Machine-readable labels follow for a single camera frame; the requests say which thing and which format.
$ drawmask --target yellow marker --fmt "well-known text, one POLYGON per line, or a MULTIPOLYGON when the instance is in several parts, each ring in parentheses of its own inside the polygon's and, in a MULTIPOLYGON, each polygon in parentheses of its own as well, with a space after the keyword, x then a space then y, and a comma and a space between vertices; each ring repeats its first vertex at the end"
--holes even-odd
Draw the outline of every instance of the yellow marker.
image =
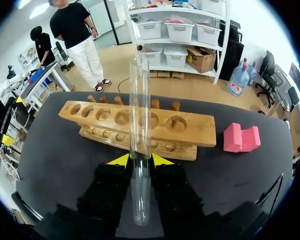
POLYGON ((108 162, 107 164, 109 165, 116 165, 116 164, 119 164, 121 166, 124 166, 124 168, 127 167, 127 162, 128 162, 128 159, 129 159, 129 153, 126 154, 126 155, 123 155, 119 158, 117 158, 116 160, 113 160, 111 162, 108 162))
POLYGON ((17 103, 22 103, 25 107, 27 107, 27 104, 24 102, 24 100, 18 96, 18 98, 16 99, 17 103))
POLYGON ((164 159, 163 157, 158 156, 157 154, 152 153, 152 157, 153 157, 153 161, 154 161, 154 166, 159 166, 161 164, 165 164, 165 165, 172 165, 174 164, 171 161, 168 161, 166 159, 164 159))
POLYGON ((14 144, 15 140, 12 137, 4 134, 2 137, 2 142, 4 145, 10 147, 12 144, 14 144))

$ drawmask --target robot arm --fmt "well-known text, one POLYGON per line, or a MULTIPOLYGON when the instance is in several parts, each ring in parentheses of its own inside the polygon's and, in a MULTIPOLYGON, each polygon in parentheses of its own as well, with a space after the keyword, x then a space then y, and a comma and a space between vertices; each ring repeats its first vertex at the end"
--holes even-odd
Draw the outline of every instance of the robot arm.
POLYGON ((30 71, 25 71, 21 74, 14 76, 11 79, 7 79, 4 82, 0 83, 0 98, 3 97, 7 90, 15 89, 18 86, 17 83, 24 81, 30 74, 30 71))

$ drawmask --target wooden test tube rack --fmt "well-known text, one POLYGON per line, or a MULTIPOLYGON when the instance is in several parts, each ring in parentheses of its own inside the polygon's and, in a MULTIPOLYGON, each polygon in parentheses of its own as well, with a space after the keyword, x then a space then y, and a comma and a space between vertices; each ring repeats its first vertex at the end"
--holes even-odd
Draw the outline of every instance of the wooden test tube rack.
MULTIPOLYGON (((82 126, 79 134, 97 142, 128 150, 129 106, 124 106, 117 96, 115 104, 67 101, 59 116, 82 126)), ((151 150, 165 158, 193 161, 197 157, 197 146, 214 147, 216 129, 213 116, 179 112, 180 103, 174 102, 172 110, 159 109, 155 99, 151 109, 151 150)), ((142 144, 138 152, 143 152, 142 144)))

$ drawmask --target white pants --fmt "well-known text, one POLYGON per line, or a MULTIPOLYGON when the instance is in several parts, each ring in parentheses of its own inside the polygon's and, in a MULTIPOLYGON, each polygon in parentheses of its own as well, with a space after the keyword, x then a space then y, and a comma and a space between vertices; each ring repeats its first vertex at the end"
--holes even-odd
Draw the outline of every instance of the white pants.
POLYGON ((104 70, 92 36, 66 51, 91 88, 104 79, 104 70))

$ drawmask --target black table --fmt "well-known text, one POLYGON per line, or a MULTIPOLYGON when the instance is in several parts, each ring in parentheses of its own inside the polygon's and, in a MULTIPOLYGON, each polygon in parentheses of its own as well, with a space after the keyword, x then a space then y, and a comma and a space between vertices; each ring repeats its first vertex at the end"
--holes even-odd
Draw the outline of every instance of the black table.
MULTIPOLYGON (((20 157, 21 181, 16 190, 22 199, 42 216, 53 213, 56 204, 76 209, 80 197, 94 178, 94 169, 128 151, 101 144, 79 135, 80 127, 62 119, 58 113, 68 100, 96 100, 106 95, 109 103, 120 96, 128 104, 127 94, 67 92, 53 93, 40 109, 27 135, 20 157)), ((171 109, 176 99, 158 97, 162 109, 171 109)), ((189 183, 204 200, 204 212, 225 214, 245 201, 255 202, 281 173, 284 179, 277 204, 290 186, 292 175, 292 140, 288 126, 263 114, 222 104, 178 99, 180 111, 212 115, 215 118, 217 145, 199 147, 196 161, 180 161, 189 183), (261 146, 249 153, 223 151, 223 131, 231 123, 242 129, 258 126, 261 146)), ((270 211, 278 186, 264 205, 270 211)), ((163 236, 159 211, 151 195, 150 221, 145 227, 133 222, 131 190, 124 202, 117 237, 150 238, 163 236)))

